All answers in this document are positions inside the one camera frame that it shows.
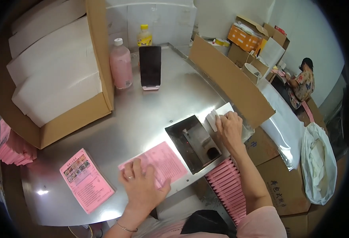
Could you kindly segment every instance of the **pink drink bottle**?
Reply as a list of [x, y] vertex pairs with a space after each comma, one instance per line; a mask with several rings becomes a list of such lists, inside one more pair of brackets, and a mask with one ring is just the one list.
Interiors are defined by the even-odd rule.
[[131, 53], [123, 45], [122, 38], [114, 40], [114, 47], [110, 53], [110, 66], [117, 89], [128, 88], [132, 85]]

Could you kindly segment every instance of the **woman's left hand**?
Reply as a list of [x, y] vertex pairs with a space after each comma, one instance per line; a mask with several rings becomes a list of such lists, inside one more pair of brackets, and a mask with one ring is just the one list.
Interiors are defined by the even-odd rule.
[[152, 165], [148, 165], [146, 173], [143, 174], [139, 158], [125, 164], [124, 170], [120, 171], [119, 181], [128, 195], [128, 204], [123, 216], [130, 217], [135, 223], [143, 222], [171, 190], [170, 180], [165, 181], [164, 186], [158, 190], [155, 187], [154, 174], [155, 169]]

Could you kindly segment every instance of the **wrist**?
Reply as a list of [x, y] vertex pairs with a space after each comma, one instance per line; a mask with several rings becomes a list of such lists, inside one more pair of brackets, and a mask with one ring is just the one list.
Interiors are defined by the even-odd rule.
[[230, 154], [232, 155], [232, 157], [234, 159], [242, 159], [245, 157], [245, 155], [248, 155], [246, 147], [244, 146], [244, 144], [234, 146], [234, 148], [230, 152]]
[[119, 225], [129, 230], [136, 230], [147, 218], [149, 212], [143, 211], [141, 208], [134, 208], [128, 203], [123, 215], [118, 220]]

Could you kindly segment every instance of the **stack of pink napkin packets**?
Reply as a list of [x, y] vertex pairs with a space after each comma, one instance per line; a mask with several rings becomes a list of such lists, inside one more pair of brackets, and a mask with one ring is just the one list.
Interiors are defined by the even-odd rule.
[[0, 160], [6, 164], [25, 165], [37, 158], [37, 149], [0, 121]]

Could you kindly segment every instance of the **yellow-labeled bottle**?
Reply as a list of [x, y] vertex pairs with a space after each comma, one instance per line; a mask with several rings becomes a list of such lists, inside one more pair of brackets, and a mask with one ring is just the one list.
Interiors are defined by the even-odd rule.
[[141, 31], [138, 34], [138, 46], [152, 45], [152, 33], [148, 31], [148, 25], [140, 25]]

